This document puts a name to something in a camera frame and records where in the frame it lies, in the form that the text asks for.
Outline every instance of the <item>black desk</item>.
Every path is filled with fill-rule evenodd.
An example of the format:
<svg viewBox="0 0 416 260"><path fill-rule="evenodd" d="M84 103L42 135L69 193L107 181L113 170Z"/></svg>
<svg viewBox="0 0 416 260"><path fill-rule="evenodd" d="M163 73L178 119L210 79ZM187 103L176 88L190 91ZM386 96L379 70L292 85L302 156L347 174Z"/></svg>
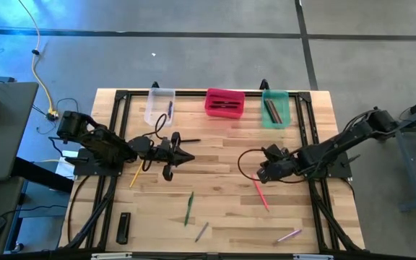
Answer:
<svg viewBox="0 0 416 260"><path fill-rule="evenodd" d="M17 157L37 89L37 83L0 83L0 215L22 204L25 180L67 193L72 190L73 181ZM0 254L13 249L14 241L7 239L11 231L18 233L13 219L14 214L6 215Z"/></svg>

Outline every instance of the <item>green marker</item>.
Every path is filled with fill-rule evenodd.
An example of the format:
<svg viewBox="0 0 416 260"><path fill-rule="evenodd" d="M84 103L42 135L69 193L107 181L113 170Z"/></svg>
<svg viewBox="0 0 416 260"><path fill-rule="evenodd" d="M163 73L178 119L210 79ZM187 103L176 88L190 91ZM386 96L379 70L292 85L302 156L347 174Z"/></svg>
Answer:
<svg viewBox="0 0 416 260"><path fill-rule="evenodd" d="M194 200L194 192L192 191L192 194L191 194L190 198L188 198L187 213L186 213L186 219L184 220L184 227L187 226L187 222L189 221L189 215L191 213L192 201L193 200Z"/></svg>

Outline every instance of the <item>gray floor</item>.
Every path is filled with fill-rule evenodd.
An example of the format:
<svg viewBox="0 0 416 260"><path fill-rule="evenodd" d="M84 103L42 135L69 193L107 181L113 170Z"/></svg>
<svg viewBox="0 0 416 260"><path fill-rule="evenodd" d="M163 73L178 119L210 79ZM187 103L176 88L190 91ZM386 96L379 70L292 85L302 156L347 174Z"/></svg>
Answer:
<svg viewBox="0 0 416 260"><path fill-rule="evenodd" d="M46 29L300 32L292 0L25 2ZM309 33L416 35L414 0L302 3ZM18 1L12 1L0 4L0 27L32 27L32 23ZM34 36L0 35L0 75L34 81L30 51L35 41ZM331 92L340 130L353 116L375 105L398 116L416 103L416 41L310 40L310 46L318 88ZM45 36L42 49L38 73L54 100L76 98L85 113L90 112L99 87L149 87L155 80L162 87L256 89L267 78L274 89L310 89L301 40ZM35 104L48 107L41 91ZM61 111L74 108L69 102L59 107ZM45 131L51 125L33 112L19 155L35 161L58 157L36 127ZM416 211L397 209L412 195L394 140L365 142L350 153L362 155L352 169L367 249L416 256ZM39 221L46 229L53 223ZM27 225L25 229L30 230L41 224ZM52 241L57 236L53 232ZM24 239L39 248L37 238L20 238Z"/></svg>

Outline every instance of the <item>red pencil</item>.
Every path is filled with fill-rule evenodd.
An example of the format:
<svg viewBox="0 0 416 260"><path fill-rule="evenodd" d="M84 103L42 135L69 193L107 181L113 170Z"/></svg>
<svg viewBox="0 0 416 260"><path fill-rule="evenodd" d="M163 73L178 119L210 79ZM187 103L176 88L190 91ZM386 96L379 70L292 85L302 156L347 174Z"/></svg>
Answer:
<svg viewBox="0 0 416 260"><path fill-rule="evenodd" d="M263 201L264 207L266 208L267 211L269 211L269 205L266 202L266 198L264 198L264 195L261 191L261 189L259 188L259 185L256 181L253 181L254 185L256 186L256 189L258 190L259 196L261 197L261 200Z"/></svg>

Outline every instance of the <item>wooden tabletop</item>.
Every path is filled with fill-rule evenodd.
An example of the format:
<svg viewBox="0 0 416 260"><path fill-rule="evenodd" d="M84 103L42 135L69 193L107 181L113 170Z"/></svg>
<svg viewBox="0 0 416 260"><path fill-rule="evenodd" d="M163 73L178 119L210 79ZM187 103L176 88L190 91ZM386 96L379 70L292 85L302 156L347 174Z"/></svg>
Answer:
<svg viewBox="0 0 416 260"><path fill-rule="evenodd" d="M92 117L100 124L107 126L110 122L115 91L97 90ZM327 91L313 91L311 97L318 136L323 141L337 133L332 100ZM259 184L270 206L268 212L253 182L238 170L238 156L245 150L271 144L290 150L301 146L295 103L290 99L290 126L282 130L264 129L261 127L260 99L247 97L242 118L234 120L207 116L204 97L176 97L173 125L163 128L159 135L170 137L174 131L179 131L182 139L200 138L201 142L181 145L181 149L195 155L195 160L175 168L171 182L162 176L163 164L153 163L146 173L139 175L133 188L129 188L129 184L140 160L125 165L123 175L118 179L107 251L317 252L308 184ZM126 140L153 131L153 126L144 122L146 102L147 97L132 98ZM118 113L117 132L122 111L123 105ZM303 112L309 129L306 110ZM262 153L251 152L242 158L242 170L247 174L255 173L262 161L265 161ZM97 182L97 177L91 177L78 193L71 216L72 237L91 214ZM72 194L78 184L79 180L75 181ZM192 191L194 203L184 227ZM335 218L351 239L363 248L358 214L349 186L339 179L329 179L329 192ZM129 243L123 246L115 242L121 212L132 213ZM101 217L97 222L94 244L99 240L102 222ZM206 222L208 228L195 243ZM328 225L326 221L322 223L327 245L330 245ZM276 239L296 229L303 232L277 246L272 245ZM65 244L66 220L59 245Z"/></svg>

